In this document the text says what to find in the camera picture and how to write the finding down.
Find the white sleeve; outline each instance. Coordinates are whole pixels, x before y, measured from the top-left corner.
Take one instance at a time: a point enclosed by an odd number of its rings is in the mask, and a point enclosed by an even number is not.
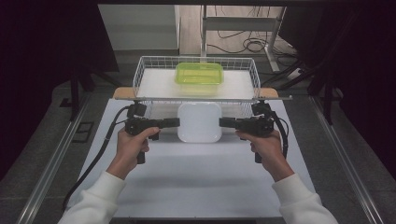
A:
[[[325,207],[319,196],[309,191],[297,174],[273,185],[280,200],[279,211],[288,224],[333,224],[337,220]]]
[[[92,187],[83,190],[78,202],[64,213],[59,223],[106,223],[116,213],[117,199],[125,182],[114,175],[102,172]]]

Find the lime green food container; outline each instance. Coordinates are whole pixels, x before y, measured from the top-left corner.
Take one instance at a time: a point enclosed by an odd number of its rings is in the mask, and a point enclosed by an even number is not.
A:
[[[179,63],[175,82],[183,95],[216,95],[223,69],[218,63]]]

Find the hand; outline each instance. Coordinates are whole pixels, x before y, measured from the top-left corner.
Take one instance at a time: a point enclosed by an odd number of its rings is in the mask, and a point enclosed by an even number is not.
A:
[[[257,137],[241,131],[235,133],[240,138],[251,142],[251,151],[258,152],[262,156],[262,166],[270,173],[275,182],[294,174],[283,157],[278,131],[271,132],[267,137]]]
[[[117,154],[106,171],[120,179],[125,179],[137,165],[137,154],[140,151],[149,151],[147,138],[159,131],[160,129],[157,127],[147,128],[142,133],[132,136],[125,132],[125,128],[122,128],[119,131]]]

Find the gray floor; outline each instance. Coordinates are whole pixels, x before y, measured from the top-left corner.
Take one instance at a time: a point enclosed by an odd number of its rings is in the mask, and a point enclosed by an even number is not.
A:
[[[283,46],[282,48],[287,48],[285,43],[280,45]],[[130,86],[132,85],[134,70],[140,55],[165,55],[170,54],[170,52],[154,50],[116,52],[116,54],[120,72],[109,74],[124,85]],[[185,51],[185,54],[198,53]],[[259,71],[270,71],[265,57],[262,57],[262,55],[253,57]],[[265,80],[269,77],[271,76],[262,75],[261,79]],[[89,102],[90,107],[82,121],[92,121],[93,132],[95,132],[102,117],[103,109],[106,106],[106,101],[112,96],[115,87],[96,76],[93,76],[93,79],[96,89],[92,93]],[[339,223],[369,223],[353,188],[348,183],[342,166],[338,162],[336,154],[331,147],[330,140],[318,121],[318,115],[310,103],[309,97],[306,95],[305,88],[308,83],[309,79],[287,91],[281,91],[279,94],[285,96],[293,95],[292,101],[285,101],[285,107],[290,116],[292,127],[315,188],[324,205],[336,216]],[[15,223],[18,219],[22,208],[35,187],[35,183],[43,172],[54,149],[58,146],[60,137],[66,130],[71,115],[70,108],[59,107],[59,105],[64,98],[69,97],[70,87],[68,83],[64,83],[53,91],[52,104],[46,116],[42,119],[14,166],[1,181],[1,223]],[[353,165],[373,197],[384,222],[396,223],[395,180],[389,175],[374,152],[347,120],[337,102],[334,102],[332,105],[332,118],[334,122],[333,127],[337,131],[349,157],[352,159]],[[85,136],[79,136],[77,134],[74,136],[75,139],[80,139],[81,137]],[[63,197],[76,181],[85,156],[91,146],[90,142],[92,139],[93,134],[89,136],[87,143],[71,144],[49,188],[49,192],[38,210],[35,223],[55,223],[59,220],[62,215],[61,204]],[[112,223],[130,222],[113,220]],[[258,223],[275,224],[284,223],[284,221],[282,218],[272,218],[259,220]]]

